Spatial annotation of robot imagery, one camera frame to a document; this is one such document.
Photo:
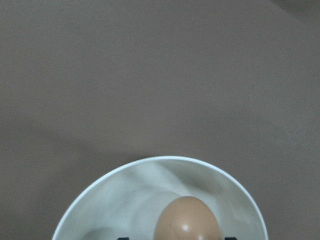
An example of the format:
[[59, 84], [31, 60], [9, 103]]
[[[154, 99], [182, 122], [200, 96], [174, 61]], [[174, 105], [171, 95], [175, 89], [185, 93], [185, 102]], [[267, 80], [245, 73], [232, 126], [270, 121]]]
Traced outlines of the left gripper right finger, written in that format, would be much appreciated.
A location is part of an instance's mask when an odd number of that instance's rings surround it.
[[226, 236], [224, 240], [237, 240], [237, 238], [235, 236]]

